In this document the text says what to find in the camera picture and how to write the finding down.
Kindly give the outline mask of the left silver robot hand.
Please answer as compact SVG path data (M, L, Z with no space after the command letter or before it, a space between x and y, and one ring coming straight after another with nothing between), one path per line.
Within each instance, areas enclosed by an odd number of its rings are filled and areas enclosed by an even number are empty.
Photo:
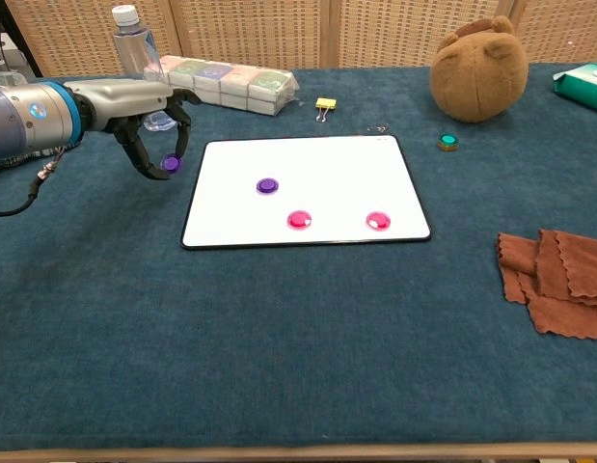
M68 81L63 86L76 102L84 132L114 135L141 175L153 180L170 178L149 160L138 130L147 115L165 113L177 122L175 155L181 158L186 152L191 129L191 118L182 109L182 103L201 103L193 91L173 88L163 82L128 78Z

